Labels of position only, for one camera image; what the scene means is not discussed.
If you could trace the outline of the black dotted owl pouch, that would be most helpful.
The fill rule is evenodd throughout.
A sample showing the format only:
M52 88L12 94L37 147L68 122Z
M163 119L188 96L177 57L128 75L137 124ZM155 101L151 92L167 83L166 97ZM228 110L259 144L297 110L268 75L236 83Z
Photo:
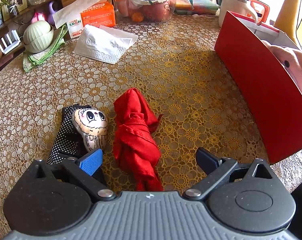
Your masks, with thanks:
M62 122L49 153L47 164L58 164L68 157L80 158L104 149L108 139L108 118L89 105L75 104L62 109Z

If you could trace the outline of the yellow chair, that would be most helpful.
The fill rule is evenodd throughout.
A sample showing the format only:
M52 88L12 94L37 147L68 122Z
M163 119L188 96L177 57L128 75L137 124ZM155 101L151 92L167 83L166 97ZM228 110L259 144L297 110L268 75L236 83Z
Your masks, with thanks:
M274 27L286 35L302 48L302 18L298 21L301 0L284 0L282 8L274 23Z

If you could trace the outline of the green ceramic jar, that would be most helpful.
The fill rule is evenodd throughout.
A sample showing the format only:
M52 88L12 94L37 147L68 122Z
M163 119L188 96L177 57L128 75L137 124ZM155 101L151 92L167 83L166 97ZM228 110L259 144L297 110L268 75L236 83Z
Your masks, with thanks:
M47 21L37 21L30 24L23 35L25 49L29 53L40 53L51 44L54 29Z

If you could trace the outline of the red cloth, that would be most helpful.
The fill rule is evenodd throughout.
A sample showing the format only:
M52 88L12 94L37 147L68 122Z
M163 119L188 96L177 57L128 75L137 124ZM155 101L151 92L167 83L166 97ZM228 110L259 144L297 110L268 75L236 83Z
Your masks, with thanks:
M161 152L152 138L161 118L155 116L136 88L128 89L116 99L114 110L113 155L116 164L132 176L136 191L163 191L156 170Z

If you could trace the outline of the pink knit hat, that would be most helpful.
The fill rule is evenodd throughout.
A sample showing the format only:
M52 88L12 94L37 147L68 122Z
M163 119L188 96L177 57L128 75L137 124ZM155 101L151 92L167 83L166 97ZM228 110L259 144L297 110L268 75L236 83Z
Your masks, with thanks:
M273 45L265 40L262 40L262 42L284 66L302 93L302 51L290 47Z

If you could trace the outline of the framed picture with plant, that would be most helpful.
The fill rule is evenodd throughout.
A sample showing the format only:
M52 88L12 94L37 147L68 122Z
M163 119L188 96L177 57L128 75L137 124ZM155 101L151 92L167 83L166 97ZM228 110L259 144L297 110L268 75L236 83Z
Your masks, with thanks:
M16 17L27 7L27 0L0 0L0 14L3 22Z

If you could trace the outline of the red cardboard box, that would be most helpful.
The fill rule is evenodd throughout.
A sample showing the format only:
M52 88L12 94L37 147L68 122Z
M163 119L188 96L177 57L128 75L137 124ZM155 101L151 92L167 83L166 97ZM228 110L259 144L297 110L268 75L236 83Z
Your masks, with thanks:
M248 104L274 164L302 150L302 93L263 41L297 47L281 30L228 11L214 49Z

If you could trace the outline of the green edged cloth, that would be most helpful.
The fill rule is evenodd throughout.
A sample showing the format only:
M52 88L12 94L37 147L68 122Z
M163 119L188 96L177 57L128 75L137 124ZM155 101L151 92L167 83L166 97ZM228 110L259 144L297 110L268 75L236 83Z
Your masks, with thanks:
M53 41L47 49L39 53L30 53L26 50L23 52L23 70L29 72L32 68L43 64L48 58L52 57L54 53L64 46L64 36L68 32L67 25L62 25L59 29L54 31Z

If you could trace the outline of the white napkin pack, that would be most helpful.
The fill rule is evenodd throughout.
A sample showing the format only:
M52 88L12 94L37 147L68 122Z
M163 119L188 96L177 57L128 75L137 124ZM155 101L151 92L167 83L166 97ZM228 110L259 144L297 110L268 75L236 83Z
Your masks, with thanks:
M87 24L73 53L104 63L116 64L137 39L137 35L126 31Z

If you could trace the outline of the cream kettle mug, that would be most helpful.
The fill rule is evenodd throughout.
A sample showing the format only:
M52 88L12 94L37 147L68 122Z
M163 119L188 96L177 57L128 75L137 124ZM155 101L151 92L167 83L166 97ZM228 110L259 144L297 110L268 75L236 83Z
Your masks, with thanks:
M219 26L222 27L223 21L226 15L226 12L236 12L237 14L246 16L250 14L255 23L258 23L258 15L251 7L249 0L222 0L222 4L220 6L218 23Z

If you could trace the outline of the pink toy backpack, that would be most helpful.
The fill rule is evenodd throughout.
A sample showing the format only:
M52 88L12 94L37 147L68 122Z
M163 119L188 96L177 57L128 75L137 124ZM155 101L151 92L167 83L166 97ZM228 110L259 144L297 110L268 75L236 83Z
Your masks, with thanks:
M45 13L35 12L33 18L31 19L31 24L33 24L37 21L46 21Z

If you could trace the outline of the orange tissue box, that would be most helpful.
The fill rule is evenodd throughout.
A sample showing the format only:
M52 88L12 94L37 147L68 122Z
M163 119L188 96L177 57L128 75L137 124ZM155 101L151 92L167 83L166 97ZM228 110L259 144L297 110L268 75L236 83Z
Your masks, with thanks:
M87 24L94 27L116 25L114 6L107 0L76 0L52 17L57 29L67 26L71 38L79 37Z

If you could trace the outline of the white router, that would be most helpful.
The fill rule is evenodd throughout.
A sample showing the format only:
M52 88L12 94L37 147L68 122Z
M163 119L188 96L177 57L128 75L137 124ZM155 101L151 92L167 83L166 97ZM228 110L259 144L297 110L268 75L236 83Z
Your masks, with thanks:
M16 30L12 30L0 39L0 51L2 54L7 55L9 52L18 47L19 44L20 37L18 36Z

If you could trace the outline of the colourful plastic organizer box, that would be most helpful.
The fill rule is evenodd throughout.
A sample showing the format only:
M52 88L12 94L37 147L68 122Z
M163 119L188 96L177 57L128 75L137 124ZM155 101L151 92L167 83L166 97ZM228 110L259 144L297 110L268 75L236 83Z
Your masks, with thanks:
M211 0L176 0L175 13L179 15L215 15L219 5Z

